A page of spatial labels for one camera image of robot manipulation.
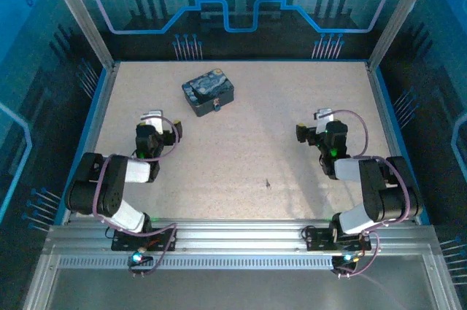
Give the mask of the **aluminium frame post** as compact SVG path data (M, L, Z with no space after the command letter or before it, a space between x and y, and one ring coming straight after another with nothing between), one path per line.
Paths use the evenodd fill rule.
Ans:
M368 70L371 73L375 72L382 62L382 59L389 50L409 13L412 11L412 7L416 1L417 0L399 0L368 59Z
M64 0L70 13L72 13L78 26L81 28L89 45L93 49L101 65L110 73L113 71L115 61L113 60L110 51L93 22L88 9L83 0Z

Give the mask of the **starry night print tin box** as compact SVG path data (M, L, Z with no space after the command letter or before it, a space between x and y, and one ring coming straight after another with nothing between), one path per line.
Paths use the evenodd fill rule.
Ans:
M185 99L197 117L215 112L213 100L220 100L221 108L234 101L234 85L221 69L213 69L182 85Z

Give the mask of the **small lit connector board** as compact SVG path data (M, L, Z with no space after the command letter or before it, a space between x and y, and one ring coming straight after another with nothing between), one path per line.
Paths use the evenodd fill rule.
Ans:
M152 258L150 256L146 256L143 252L135 252L130 256L128 264L130 266L137 266L151 260Z
M335 267L347 265L347 264L353 263L356 257L357 256L353 254L343 254L339 256L333 256L332 263L333 263L333 266Z

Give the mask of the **blue table border strip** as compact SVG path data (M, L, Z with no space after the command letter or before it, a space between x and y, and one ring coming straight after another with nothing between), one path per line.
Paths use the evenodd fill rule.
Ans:
M393 129L394 129L394 132L395 132L395 136L397 138L398 146L399 146L400 151L401 151L401 155L397 155L397 156L404 157L404 159L406 160L407 165L409 167L409 171L412 174L412 177L413 177L413 180L414 180L414 183L415 183L415 187L419 190L420 193L422 193L421 188L419 186L419 182L417 181L417 178L416 178L416 175L415 175L415 172L414 172L412 162L411 162L410 157L409 157L409 153L408 153L408 150L407 150L406 143L404 141L404 137L403 137L403 134L402 134L402 127L401 127L401 125L399 124L399 122L397 120L397 117L396 117L396 114L395 114L395 107L393 106L393 102L392 102L392 100L390 98L390 94L389 94L388 88L386 86L384 77L383 77L382 72L381 72L379 67L377 67L375 72L377 74L377 78L379 80L379 83L380 83L380 85L382 87L382 92L383 92L383 96L384 96L384 99L385 99L385 103L387 104L387 108L388 108L388 111L389 111L389 114L390 114L390 119L391 119L391 122L393 124Z
M68 209L65 207L66 190L69 188L72 182L74 173L80 163L80 159L87 148L87 143L90 138L92 123L93 123L94 117L96 116L99 99L100 99L101 92L106 81L107 81L107 71L103 69L99 76L96 91L94 92L94 95L93 95L93 98L90 104L90 108L88 110L88 115L86 117L85 124L83 126L80 141L78 143L77 150L74 156L74 160L72 162L72 166L70 168L70 172L66 180L65 188L63 189L63 195L62 195L61 202L59 203L58 211L55 216L55 220L53 223L54 225L62 225L63 222L67 220L66 216L68 213Z

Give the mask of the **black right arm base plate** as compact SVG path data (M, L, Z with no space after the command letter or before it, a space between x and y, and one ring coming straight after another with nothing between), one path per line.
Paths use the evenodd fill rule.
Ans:
M331 228L307 225L301 230L301 238L308 252L358 252L371 251L371 242L361 234L338 234Z

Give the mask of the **long aluminium mounting rail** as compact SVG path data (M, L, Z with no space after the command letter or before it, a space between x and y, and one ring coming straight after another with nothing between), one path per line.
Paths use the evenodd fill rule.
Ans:
M304 227L327 228L325 220L180 220L175 252L179 255L293 255L306 253ZM441 254L434 227L403 222L380 228L373 244L381 255ZM111 231L95 220L72 220L49 230L45 255L106 255Z

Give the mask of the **grey metal panel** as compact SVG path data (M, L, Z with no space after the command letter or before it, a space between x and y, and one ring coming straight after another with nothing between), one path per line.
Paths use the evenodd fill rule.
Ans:
M304 269L125 270L40 263L20 310L467 310L438 255L381 256L346 278Z

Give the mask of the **aluminium table side rail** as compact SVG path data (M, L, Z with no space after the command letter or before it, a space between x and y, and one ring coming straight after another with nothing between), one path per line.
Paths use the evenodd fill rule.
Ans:
M96 116L94 117L92 127L91 127L90 138L88 140L87 148L84 153L93 152L96 148L96 144L99 139L99 134L100 134L101 127L104 121L104 117L107 111L110 96L112 95L112 89L113 89L119 68L120 68L120 62L118 61L115 63L111 71L107 71L107 81L105 82L104 87L101 92L101 96L100 96L99 103L98 103L98 109L97 109ZM67 220L68 220L69 214L70 214L70 211L68 210L68 213L66 216Z
M386 138L389 153L391 156L401 155L401 151L398 146L397 138L393 129L393 124L390 119L387 104L385 103L385 99L383 96L382 87L379 83L376 72L370 68L369 62L366 62L366 71L374 96L374 100L377 106L379 119L381 120L382 129Z

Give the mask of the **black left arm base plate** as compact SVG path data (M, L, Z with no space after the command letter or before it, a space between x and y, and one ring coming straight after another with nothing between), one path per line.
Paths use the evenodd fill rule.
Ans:
M116 252L135 252L140 247L143 247L149 252L162 252L167 243L170 242L168 251L172 252L175 250L175 239L177 236L177 234L174 234L172 239L170 239L173 230L173 228L170 228L162 233L148 237L136 237L115 231L111 250Z

